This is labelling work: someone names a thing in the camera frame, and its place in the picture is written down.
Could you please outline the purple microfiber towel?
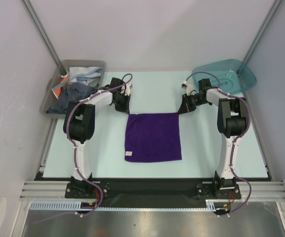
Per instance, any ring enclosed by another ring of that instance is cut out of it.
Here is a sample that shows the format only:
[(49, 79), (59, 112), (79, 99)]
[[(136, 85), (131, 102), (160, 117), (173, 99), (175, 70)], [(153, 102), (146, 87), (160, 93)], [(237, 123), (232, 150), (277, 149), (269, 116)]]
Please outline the purple microfiber towel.
[(182, 160), (178, 113), (130, 114), (124, 148), (127, 162)]

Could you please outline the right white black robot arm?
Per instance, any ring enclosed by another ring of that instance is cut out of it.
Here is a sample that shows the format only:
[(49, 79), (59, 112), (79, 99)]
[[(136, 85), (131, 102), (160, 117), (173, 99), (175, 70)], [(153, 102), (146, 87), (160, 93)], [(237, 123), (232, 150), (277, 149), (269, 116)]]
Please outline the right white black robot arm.
[(237, 181), (241, 180), (235, 171), (235, 163), (241, 138), (250, 127), (249, 107), (242, 97), (223, 92), (211, 85), (209, 79), (199, 81), (199, 91), (193, 94), (193, 86), (185, 80), (178, 114), (195, 111), (200, 105), (217, 106), (217, 129), (221, 134), (221, 152), (217, 169), (210, 184), (197, 184), (197, 199), (240, 198)]

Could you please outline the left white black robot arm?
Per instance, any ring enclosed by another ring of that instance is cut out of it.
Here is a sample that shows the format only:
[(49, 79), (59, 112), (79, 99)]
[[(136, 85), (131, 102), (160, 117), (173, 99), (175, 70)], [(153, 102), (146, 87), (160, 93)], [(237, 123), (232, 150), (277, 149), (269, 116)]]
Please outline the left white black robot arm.
[(100, 88), (95, 94), (68, 104), (63, 131), (72, 143), (74, 168), (66, 187), (66, 198), (89, 198), (102, 196), (102, 188), (93, 183), (92, 169), (88, 155), (88, 143), (95, 132), (96, 113), (102, 108), (114, 105), (115, 110), (129, 114), (132, 74), (124, 78), (112, 78), (110, 84)]

